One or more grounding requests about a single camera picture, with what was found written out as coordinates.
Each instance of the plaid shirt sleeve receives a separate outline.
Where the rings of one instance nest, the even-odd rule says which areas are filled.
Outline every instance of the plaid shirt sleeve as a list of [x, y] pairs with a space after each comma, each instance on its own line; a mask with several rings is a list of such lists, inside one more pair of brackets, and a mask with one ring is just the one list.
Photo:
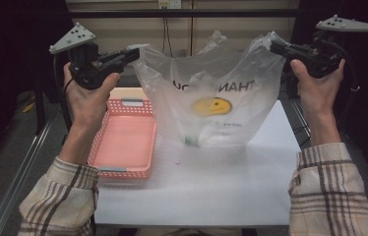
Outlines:
[[301, 151], [289, 194], [290, 235], [368, 235], [368, 200], [345, 144]]
[[58, 157], [20, 205], [19, 235], [91, 235], [98, 171]]

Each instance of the hand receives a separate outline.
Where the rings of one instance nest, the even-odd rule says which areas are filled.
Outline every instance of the hand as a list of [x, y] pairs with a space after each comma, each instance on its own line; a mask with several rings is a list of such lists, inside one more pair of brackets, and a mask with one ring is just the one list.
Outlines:
[[[64, 66], [64, 84], [72, 79], [70, 64]], [[67, 96], [74, 115], [73, 126], [61, 149], [59, 158], [74, 164], [86, 164], [95, 134], [101, 128], [106, 111], [106, 101], [114, 89], [120, 75], [110, 74], [100, 88], [88, 90], [75, 81], [67, 86]]]
[[290, 62], [299, 80], [298, 94], [303, 105], [304, 118], [312, 133], [312, 146], [340, 142], [337, 123], [333, 112], [335, 98], [343, 79], [344, 60], [331, 74], [316, 79], [311, 77], [306, 66], [299, 60]]

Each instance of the transparent plastic bag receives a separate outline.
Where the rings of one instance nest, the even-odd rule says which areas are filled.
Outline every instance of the transparent plastic bag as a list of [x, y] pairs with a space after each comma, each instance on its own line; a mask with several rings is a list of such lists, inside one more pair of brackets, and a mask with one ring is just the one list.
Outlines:
[[275, 32], [252, 40], [243, 53], [215, 31], [192, 57], [169, 58], [139, 47], [131, 63], [153, 105], [157, 132], [190, 146], [245, 145], [273, 108], [285, 59], [269, 51]]

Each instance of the pink basket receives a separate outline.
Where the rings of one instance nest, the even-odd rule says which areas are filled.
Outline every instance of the pink basket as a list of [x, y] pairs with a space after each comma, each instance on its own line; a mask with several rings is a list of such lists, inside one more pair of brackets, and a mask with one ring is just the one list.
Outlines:
[[146, 99], [109, 99], [107, 108], [92, 144], [89, 165], [98, 168], [103, 178], [150, 178], [155, 140], [150, 102]]

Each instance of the white table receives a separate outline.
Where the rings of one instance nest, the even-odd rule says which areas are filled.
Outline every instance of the white table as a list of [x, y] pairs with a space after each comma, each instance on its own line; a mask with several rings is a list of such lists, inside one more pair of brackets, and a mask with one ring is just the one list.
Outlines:
[[99, 180], [98, 224], [287, 225], [300, 151], [279, 101], [246, 147], [185, 147], [157, 137], [147, 181]]

